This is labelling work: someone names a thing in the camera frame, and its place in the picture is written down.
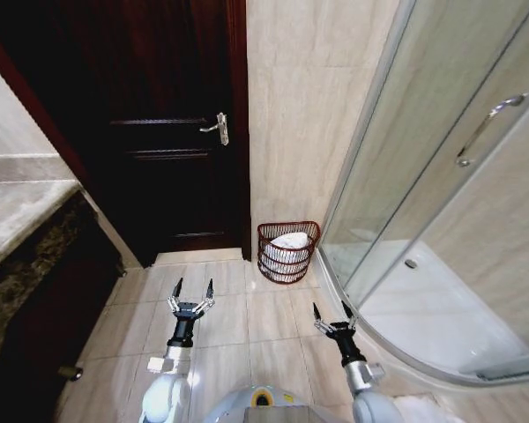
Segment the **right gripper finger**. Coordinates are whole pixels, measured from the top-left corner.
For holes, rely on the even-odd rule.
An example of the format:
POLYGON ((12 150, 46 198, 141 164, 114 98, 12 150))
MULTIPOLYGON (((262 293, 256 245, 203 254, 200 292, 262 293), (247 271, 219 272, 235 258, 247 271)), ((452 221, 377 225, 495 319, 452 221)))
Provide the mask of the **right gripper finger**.
POLYGON ((332 337, 333 327, 326 323, 320 314, 317 304, 313 302, 313 315, 314 315, 314 326, 328 338, 332 337))
POLYGON ((348 328, 355 329, 357 316, 354 314, 353 310, 344 301, 341 301, 341 304, 342 304, 342 307, 344 309, 344 312, 348 320, 348 323, 347 323, 348 328))

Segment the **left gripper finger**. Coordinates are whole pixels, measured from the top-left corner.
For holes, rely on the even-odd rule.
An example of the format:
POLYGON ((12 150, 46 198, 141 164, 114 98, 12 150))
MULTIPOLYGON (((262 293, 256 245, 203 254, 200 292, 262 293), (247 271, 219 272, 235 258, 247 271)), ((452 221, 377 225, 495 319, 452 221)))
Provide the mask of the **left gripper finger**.
POLYGON ((212 308, 215 304, 215 300, 213 299, 213 279, 211 278, 206 290, 205 298, 202 302, 200 302, 196 306, 196 314, 197 315, 203 315, 208 309, 212 308))
POLYGON ((182 308, 180 306, 179 295, 182 290, 183 278, 180 278, 175 285, 171 295, 167 298, 167 304, 173 314, 180 313, 182 308))

